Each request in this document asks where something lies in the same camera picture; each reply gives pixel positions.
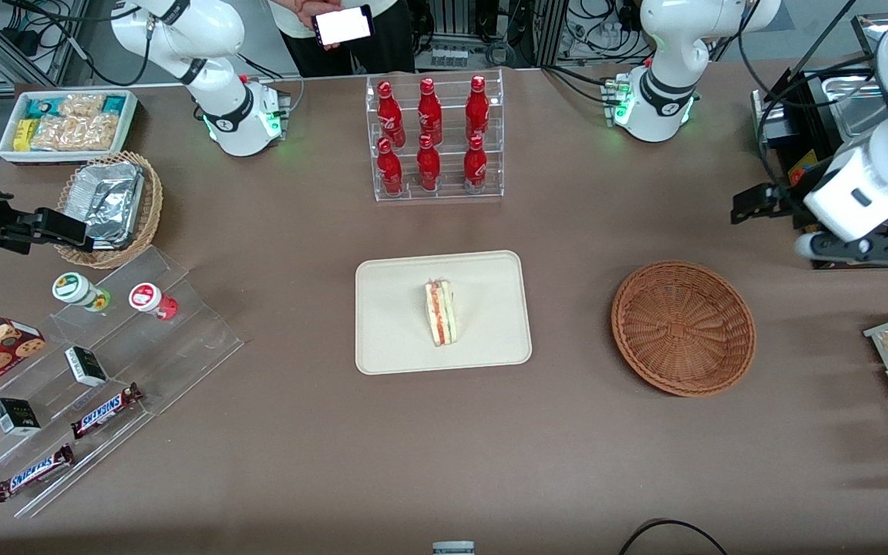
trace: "black pants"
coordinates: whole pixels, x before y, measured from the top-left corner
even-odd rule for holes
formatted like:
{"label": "black pants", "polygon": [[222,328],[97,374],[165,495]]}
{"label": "black pants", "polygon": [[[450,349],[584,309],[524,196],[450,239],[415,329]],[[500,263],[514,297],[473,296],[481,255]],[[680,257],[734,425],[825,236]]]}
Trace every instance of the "black pants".
{"label": "black pants", "polygon": [[331,77],[352,74],[352,56],[369,73],[408,71],[413,73],[413,35],[406,0],[397,0],[388,10],[372,19],[372,36],[342,43],[324,50],[317,39],[292,39],[283,35],[303,77]]}

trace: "aluminum foil container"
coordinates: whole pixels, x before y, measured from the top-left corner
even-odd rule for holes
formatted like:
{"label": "aluminum foil container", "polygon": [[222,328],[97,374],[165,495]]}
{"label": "aluminum foil container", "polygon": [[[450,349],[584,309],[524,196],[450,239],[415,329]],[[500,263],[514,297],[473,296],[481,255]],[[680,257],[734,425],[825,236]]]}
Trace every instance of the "aluminum foil container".
{"label": "aluminum foil container", "polygon": [[144,169],[131,162],[86,166],[74,176],[64,214],[88,225],[96,250],[121,250],[133,242]]}

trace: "phone screen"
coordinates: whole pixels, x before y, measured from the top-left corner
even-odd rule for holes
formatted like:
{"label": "phone screen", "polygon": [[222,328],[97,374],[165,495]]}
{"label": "phone screen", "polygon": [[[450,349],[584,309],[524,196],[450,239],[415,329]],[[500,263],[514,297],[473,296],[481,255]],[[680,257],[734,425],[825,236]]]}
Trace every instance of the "phone screen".
{"label": "phone screen", "polygon": [[322,45],[353,41],[372,35],[372,18],[368,5],[328,12],[314,17],[318,41]]}

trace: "person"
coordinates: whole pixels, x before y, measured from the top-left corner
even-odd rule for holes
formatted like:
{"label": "person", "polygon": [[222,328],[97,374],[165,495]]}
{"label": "person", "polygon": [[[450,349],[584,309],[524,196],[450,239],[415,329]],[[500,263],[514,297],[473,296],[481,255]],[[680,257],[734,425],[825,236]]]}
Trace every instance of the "person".
{"label": "person", "polygon": [[[311,17],[368,4],[372,36],[321,46]],[[352,74],[352,56],[367,73],[413,73],[412,27],[406,0],[271,0],[269,9],[303,77]]]}

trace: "small jar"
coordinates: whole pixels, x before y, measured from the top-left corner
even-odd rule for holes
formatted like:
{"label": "small jar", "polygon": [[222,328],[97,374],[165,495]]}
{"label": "small jar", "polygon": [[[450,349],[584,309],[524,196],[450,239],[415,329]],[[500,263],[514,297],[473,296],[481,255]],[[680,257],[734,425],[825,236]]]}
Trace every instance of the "small jar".
{"label": "small jar", "polygon": [[177,313],[177,300],[163,294],[154,284],[138,284],[129,299],[129,304],[138,312],[152,314],[159,320],[170,320]]}
{"label": "small jar", "polygon": [[101,312],[112,302],[112,295],[92,284],[84,275],[68,271],[53,281],[53,296],[59,301],[83,306],[88,312]]}

